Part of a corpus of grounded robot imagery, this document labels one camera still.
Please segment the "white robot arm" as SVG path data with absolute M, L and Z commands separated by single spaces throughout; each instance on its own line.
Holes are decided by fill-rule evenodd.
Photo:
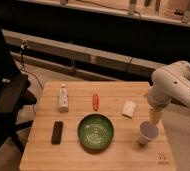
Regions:
M 161 110 L 174 98 L 190 108 L 190 63 L 178 61 L 156 69 L 151 76 L 153 85 L 147 93 L 152 107 L 149 122 L 157 125 L 162 118 Z

